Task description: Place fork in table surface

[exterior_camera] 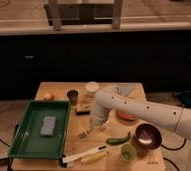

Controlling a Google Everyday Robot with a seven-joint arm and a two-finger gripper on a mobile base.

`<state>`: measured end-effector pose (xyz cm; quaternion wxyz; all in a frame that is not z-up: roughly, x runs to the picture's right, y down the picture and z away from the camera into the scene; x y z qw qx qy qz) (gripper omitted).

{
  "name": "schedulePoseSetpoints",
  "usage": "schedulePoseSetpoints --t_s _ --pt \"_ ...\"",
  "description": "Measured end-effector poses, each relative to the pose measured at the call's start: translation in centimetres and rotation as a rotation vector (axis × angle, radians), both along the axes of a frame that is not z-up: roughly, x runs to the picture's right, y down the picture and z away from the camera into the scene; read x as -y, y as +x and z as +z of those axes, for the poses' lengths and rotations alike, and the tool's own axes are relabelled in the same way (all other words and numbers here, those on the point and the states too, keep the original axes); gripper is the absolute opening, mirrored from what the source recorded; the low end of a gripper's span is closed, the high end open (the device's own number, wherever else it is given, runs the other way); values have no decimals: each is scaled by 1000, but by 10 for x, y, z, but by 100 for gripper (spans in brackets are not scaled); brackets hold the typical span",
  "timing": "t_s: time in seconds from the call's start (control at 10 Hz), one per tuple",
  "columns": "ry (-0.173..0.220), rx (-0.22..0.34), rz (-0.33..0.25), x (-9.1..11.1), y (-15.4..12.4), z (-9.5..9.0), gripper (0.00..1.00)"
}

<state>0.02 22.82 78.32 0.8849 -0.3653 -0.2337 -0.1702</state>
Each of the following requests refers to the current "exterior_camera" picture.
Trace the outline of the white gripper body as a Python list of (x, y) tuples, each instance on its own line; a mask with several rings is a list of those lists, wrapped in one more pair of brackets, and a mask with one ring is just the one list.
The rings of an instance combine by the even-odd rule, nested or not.
[(110, 110), (102, 106), (95, 105), (90, 112), (90, 128), (98, 129), (108, 122)]

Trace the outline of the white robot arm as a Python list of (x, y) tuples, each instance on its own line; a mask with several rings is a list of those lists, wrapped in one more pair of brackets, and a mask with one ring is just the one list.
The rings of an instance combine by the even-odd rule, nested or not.
[[(117, 85), (101, 88), (95, 93), (94, 99), (90, 113), (92, 126), (106, 123), (110, 111), (115, 109), (175, 132), (191, 141), (191, 109), (127, 98), (120, 94)], [(191, 171), (191, 150), (186, 171)]]

